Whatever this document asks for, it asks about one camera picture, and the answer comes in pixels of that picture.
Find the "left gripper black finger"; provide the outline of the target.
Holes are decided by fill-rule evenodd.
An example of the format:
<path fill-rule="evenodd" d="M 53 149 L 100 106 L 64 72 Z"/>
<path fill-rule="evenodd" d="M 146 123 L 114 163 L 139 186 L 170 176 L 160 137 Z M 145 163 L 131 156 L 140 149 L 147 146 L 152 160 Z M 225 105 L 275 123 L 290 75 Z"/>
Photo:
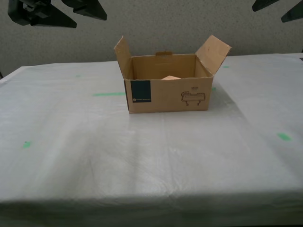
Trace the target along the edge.
<path fill-rule="evenodd" d="M 94 19 L 107 20 L 107 14 L 98 0 L 62 0 L 62 2 L 73 8 L 73 13 Z"/>
<path fill-rule="evenodd" d="M 9 0 L 8 16 L 22 26 L 49 26 L 76 28 L 77 23 L 51 4 L 51 14 L 33 14 L 21 9 L 20 0 Z"/>

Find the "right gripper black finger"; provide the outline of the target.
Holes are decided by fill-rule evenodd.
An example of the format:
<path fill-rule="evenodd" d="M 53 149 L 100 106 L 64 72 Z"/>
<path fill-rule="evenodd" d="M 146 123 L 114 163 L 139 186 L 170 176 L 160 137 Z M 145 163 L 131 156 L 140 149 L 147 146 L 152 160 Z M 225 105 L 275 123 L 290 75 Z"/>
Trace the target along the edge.
<path fill-rule="evenodd" d="M 293 8 L 291 8 L 288 12 L 286 12 L 282 17 L 281 21 L 283 23 L 302 19 L 303 18 L 303 1 L 300 1 Z"/>
<path fill-rule="evenodd" d="M 256 0 L 254 2 L 254 4 L 252 5 L 252 10 L 254 12 L 257 12 L 259 10 L 262 10 L 276 2 L 278 2 L 279 0 Z"/>

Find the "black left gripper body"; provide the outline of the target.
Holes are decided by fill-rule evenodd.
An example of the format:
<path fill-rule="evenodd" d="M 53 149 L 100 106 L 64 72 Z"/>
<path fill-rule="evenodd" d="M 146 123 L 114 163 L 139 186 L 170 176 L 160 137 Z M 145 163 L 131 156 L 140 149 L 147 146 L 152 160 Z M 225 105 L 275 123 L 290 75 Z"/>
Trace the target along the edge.
<path fill-rule="evenodd" d="M 21 9 L 33 14 L 51 14 L 51 1 L 21 0 Z"/>

